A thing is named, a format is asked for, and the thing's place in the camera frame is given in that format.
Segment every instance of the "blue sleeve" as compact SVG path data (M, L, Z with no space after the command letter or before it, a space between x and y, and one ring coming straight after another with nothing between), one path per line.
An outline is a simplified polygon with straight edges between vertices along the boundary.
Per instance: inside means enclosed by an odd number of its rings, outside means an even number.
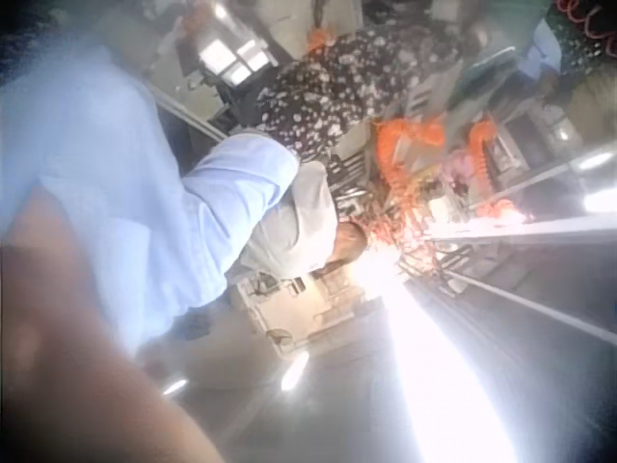
M257 222L281 200L298 166L280 143L245 133L222 142L183 180L201 199L201 238L220 272L229 270Z

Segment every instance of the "dark hair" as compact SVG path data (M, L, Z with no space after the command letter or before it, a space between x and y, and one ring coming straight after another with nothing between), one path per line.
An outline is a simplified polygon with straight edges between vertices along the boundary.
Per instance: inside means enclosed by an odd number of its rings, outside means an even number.
M347 256L341 259L341 261L343 263L351 263L354 260L358 260L358 258L362 255L362 253L366 249L366 246L368 246L368 238L366 237L366 233L364 232L364 229L357 223L345 222L345 224L353 227L354 241L353 241L353 244L351 244L347 248L347 253L346 253Z

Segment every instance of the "bare skin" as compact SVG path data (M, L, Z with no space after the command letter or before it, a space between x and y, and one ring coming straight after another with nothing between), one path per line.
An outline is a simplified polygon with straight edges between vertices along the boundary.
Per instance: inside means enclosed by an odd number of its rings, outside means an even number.
M42 188L3 243L2 279L3 431L30 461L223 463L115 346L85 256Z

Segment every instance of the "light blue shirt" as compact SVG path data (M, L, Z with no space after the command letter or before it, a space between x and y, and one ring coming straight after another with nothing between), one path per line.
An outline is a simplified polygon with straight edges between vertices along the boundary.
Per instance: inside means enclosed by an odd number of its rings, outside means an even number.
M544 19L533 32L531 48L521 60L519 71L537 81L542 75L542 66L553 68L557 73L561 71L561 47Z
M102 48L51 51L2 89L4 234L40 182L67 212L129 354L218 297L255 224L298 170L258 134L230 137L182 180L143 85Z

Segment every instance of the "patterned sleeve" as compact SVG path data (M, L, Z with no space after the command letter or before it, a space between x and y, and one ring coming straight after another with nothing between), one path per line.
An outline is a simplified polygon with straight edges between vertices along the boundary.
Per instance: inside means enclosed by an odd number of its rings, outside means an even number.
M375 26L342 36L289 65L259 94L257 128L301 162L330 155L353 125L460 56L460 38L436 24Z

